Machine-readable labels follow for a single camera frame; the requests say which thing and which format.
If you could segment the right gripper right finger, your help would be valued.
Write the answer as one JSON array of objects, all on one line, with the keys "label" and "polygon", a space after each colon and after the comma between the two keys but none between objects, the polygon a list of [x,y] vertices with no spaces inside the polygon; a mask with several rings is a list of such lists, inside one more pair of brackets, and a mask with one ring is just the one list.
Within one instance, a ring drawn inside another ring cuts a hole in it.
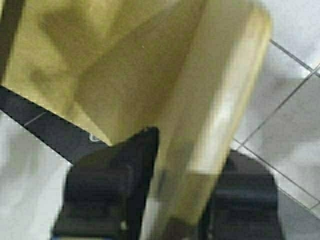
[{"label": "right gripper right finger", "polygon": [[230,150],[199,222],[201,240],[283,240],[278,189],[255,159]]}]

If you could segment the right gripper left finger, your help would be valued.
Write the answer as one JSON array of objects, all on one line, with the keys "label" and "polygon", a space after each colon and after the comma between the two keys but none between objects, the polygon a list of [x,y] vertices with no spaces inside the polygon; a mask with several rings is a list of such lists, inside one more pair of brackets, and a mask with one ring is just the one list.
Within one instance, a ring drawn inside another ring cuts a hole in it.
[{"label": "right gripper left finger", "polygon": [[75,162],[52,239],[138,240],[159,144],[159,129],[146,127]]}]

